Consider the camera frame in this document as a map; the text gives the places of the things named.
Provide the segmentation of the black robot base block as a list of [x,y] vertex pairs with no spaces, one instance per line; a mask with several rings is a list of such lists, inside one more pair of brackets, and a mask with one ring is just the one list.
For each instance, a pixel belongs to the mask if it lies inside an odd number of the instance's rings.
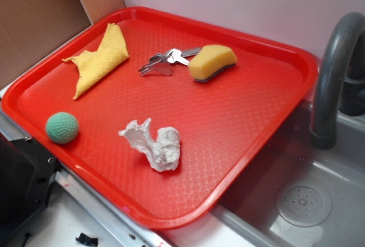
[[1,135],[1,246],[48,207],[58,165],[37,140]]

